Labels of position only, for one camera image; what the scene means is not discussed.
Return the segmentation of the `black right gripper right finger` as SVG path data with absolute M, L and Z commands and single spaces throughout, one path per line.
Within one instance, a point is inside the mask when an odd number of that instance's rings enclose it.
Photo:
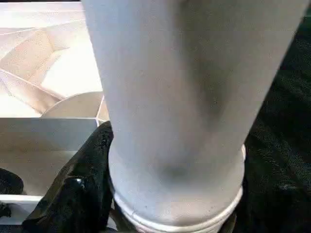
M 246 165 L 236 233 L 309 233 L 310 173 Z

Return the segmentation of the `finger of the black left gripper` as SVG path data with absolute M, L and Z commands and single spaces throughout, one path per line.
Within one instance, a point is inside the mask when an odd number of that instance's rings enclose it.
M 6 169 L 0 169 L 0 194 L 1 195 L 21 195 L 23 192 L 23 180 Z

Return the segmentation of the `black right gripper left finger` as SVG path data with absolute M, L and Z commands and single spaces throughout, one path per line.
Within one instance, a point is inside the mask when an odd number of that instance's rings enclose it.
M 112 203 L 108 154 L 113 131 L 101 124 L 61 168 L 45 196 L 23 221 L 27 233 L 99 233 Z

